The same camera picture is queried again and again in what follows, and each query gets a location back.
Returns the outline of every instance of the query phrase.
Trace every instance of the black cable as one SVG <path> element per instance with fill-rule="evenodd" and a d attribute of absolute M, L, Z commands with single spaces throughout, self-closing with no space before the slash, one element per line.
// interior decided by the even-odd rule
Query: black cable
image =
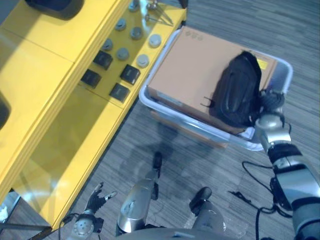
<path fill-rule="evenodd" d="M 67 224 L 69 223 L 74 217 L 79 216 L 79 213 L 70 213 L 67 216 L 65 216 L 59 223 L 59 228 L 58 228 L 58 240 L 61 240 L 61 228 L 62 228 L 62 223 Z"/>
<path fill-rule="evenodd" d="M 287 122 L 287 121 L 285 123 L 289 125 L 289 134 L 291 134 L 291 130 L 292 130 L 291 124 L 289 122 Z"/>
<path fill-rule="evenodd" d="M 243 161 L 241 164 L 242 164 L 243 169 L 246 171 L 246 173 L 248 173 L 250 175 L 250 177 L 252 177 L 257 183 L 259 183 L 261 186 L 263 186 L 265 189 L 267 189 L 273 195 L 271 189 L 267 185 L 265 185 L 261 181 L 259 181 L 255 176 L 253 176 L 251 174 L 251 172 L 249 172 L 249 170 L 246 168 L 245 164 L 253 165 L 253 166 L 256 166 L 259 168 L 264 168 L 264 169 L 272 169 L 272 166 L 259 165 L 254 162 L 251 162 L 251 161 Z"/>
<path fill-rule="evenodd" d="M 289 125 L 289 133 L 290 133 L 291 132 L 291 124 L 290 123 L 287 123 L 287 124 Z M 251 174 L 251 172 L 246 168 L 245 164 L 253 165 L 253 166 L 256 166 L 256 167 L 259 167 L 259 168 L 264 168 L 264 169 L 272 169 L 273 168 L 272 166 L 260 165 L 260 164 L 256 164 L 256 163 L 250 162 L 250 161 L 243 161 L 241 164 L 242 164 L 243 169 L 250 175 L 250 177 L 252 177 L 257 183 L 259 183 L 264 188 L 266 188 L 274 196 L 272 190 L 269 187 L 267 187 L 265 184 L 263 184 L 261 181 L 259 181 L 256 177 L 254 177 Z M 279 206 L 276 205 L 274 198 L 273 198 L 273 206 L 272 206 L 272 208 L 267 208 L 267 207 L 258 208 L 257 206 L 252 204 L 252 202 L 250 200 L 245 198 L 240 192 L 230 192 L 230 193 L 232 193 L 233 195 L 237 196 L 238 198 L 240 198 L 241 200 L 243 200 L 247 204 L 249 204 L 252 207 L 254 207 L 255 209 L 257 209 L 257 213 L 256 213 L 256 217 L 255 217 L 255 239 L 256 240 L 260 240 L 259 239 L 259 216 L 260 216 L 260 213 L 273 214 L 273 213 L 277 212 L 284 218 L 292 218 L 292 216 L 290 214 L 287 214 L 286 212 L 281 210 Z"/>

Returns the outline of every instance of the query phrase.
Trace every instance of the yellow label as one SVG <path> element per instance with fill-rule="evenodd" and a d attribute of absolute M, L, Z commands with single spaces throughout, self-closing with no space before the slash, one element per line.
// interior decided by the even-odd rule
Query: yellow label
<path fill-rule="evenodd" d="M 256 59 L 258 61 L 258 64 L 259 64 L 259 67 L 262 69 L 262 70 L 266 70 L 267 66 L 268 66 L 268 63 L 266 61 L 263 61 L 259 58 Z"/>

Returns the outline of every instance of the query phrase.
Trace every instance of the black square button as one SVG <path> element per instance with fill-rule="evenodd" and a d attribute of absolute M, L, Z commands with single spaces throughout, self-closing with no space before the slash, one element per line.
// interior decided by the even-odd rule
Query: black square button
<path fill-rule="evenodd" d="M 88 69 L 82 76 L 81 81 L 95 88 L 98 85 L 100 79 L 101 76 L 98 73 Z"/>
<path fill-rule="evenodd" d="M 112 62 L 113 58 L 110 54 L 99 51 L 98 54 L 95 56 L 93 62 L 103 67 L 105 70 L 107 70 Z"/>
<path fill-rule="evenodd" d="M 131 66 L 127 64 L 122 71 L 120 78 L 122 80 L 127 81 L 128 83 L 134 85 L 140 76 L 140 71 L 139 69 L 135 68 L 134 66 Z"/>
<path fill-rule="evenodd" d="M 116 83 L 109 95 L 123 103 L 126 100 L 129 93 L 130 90 L 128 88 L 122 86 L 119 83 Z"/>

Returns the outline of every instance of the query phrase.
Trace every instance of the metal rod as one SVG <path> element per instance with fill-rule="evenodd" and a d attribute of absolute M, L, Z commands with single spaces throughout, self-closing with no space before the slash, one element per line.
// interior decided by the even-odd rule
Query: metal rod
<path fill-rule="evenodd" d="M 17 230 L 31 230 L 31 231 L 43 231 L 48 226 L 43 225 L 25 225 L 14 223 L 0 223 L 0 229 L 17 229 Z"/>

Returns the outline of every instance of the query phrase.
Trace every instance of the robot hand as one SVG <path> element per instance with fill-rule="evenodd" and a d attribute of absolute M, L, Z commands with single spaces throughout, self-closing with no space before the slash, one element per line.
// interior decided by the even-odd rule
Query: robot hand
<path fill-rule="evenodd" d="M 100 233 L 104 220 L 95 217 L 95 213 L 101 208 L 109 199 L 117 195 L 116 191 L 100 197 L 104 183 L 99 183 L 91 193 L 85 209 L 80 214 L 72 228 L 72 232 L 67 240 L 87 240 L 91 237 L 92 233 Z"/>
<path fill-rule="evenodd" d="M 98 211 L 98 209 L 101 208 L 107 202 L 107 200 L 117 195 L 117 192 L 113 191 L 112 193 L 104 197 L 99 197 L 99 194 L 101 193 L 103 186 L 104 186 L 104 183 L 101 182 L 95 187 L 85 206 L 85 209 L 84 209 L 85 213 L 91 212 L 92 214 L 95 214 Z"/>

